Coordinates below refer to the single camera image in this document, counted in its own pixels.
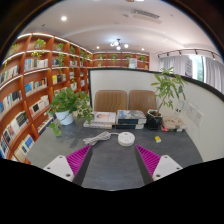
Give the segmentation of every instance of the white partition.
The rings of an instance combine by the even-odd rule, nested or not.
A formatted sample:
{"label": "white partition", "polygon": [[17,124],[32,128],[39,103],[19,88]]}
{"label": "white partition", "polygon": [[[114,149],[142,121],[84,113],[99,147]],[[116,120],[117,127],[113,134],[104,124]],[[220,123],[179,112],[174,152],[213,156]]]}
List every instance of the white partition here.
{"label": "white partition", "polygon": [[[132,89],[152,90],[156,87],[150,84],[156,82],[152,73],[128,70],[90,70],[90,90],[92,105],[94,105],[95,93],[98,90],[124,90],[129,93]],[[187,133],[196,145],[204,162],[224,157],[224,103],[212,92],[188,82],[184,92],[187,103],[191,103],[203,115],[202,123],[199,126],[190,119],[186,112],[180,117],[187,125]],[[175,98],[174,108],[178,102]],[[163,115],[172,115],[174,111],[162,107]]]}

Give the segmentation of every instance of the chandelier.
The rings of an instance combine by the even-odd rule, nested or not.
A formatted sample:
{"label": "chandelier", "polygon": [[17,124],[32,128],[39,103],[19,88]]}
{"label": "chandelier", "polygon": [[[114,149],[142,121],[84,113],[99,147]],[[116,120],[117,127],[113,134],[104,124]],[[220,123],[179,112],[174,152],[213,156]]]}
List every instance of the chandelier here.
{"label": "chandelier", "polygon": [[117,50],[119,51],[121,49],[121,44],[122,43],[120,43],[120,39],[117,39],[117,41],[115,41],[114,43],[111,43],[110,46],[111,47],[113,47],[113,46],[117,47]]}

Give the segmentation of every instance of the desk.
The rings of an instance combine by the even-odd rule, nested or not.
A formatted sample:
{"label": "desk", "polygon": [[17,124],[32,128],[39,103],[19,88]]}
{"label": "desk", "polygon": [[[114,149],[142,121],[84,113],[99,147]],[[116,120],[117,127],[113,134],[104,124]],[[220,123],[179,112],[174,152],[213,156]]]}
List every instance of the desk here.
{"label": "desk", "polygon": [[[84,128],[84,119],[75,120],[72,124],[61,127],[61,136],[55,137],[53,130],[47,128],[39,137],[27,155],[32,165],[44,168],[58,155],[67,156],[86,146],[84,138],[91,138],[104,131],[121,133],[131,132],[135,135],[135,143],[123,147],[118,143],[118,136],[111,135],[106,141],[98,141],[92,146],[93,155],[90,160],[82,187],[101,190],[123,190],[144,186],[144,182],[134,154],[135,144],[147,148],[162,156],[169,155],[183,168],[202,163],[202,158],[194,143],[183,132],[150,131],[146,128],[135,129],[94,129]],[[155,142],[155,136],[161,143]]]}

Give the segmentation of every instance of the brown chair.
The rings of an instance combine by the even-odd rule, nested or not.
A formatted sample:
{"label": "brown chair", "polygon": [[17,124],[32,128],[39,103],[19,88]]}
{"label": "brown chair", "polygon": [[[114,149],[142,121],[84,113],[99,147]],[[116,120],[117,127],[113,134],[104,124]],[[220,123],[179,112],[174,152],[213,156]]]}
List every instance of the brown chair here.
{"label": "brown chair", "polygon": [[95,94],[94,111],[127,110],[127,93],[123,90],[99,90]]}
{"label": "brown chair", "polygon": [[155,93],[149,90],[131,90],[129,92],[129,110],[141,110],[144,114],[149,109],[156,110]]}

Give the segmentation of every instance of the ceiling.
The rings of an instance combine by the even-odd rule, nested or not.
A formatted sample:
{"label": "ceiling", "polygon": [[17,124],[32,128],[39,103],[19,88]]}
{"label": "ceiling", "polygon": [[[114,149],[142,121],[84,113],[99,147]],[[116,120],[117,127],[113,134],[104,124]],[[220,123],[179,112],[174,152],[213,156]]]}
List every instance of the ceiling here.
{"label": "ceiling", "polygon": [[[158,15],[134,18],[132,10]],[[28,24],[21,34],[46,32],[74,42],[91,52],[112,51],[118,38],[129,44],[121,51],[159,54],[172,50],[202,48],[218,53],[205,32],[183,12],[160,0],[64,0]]]}

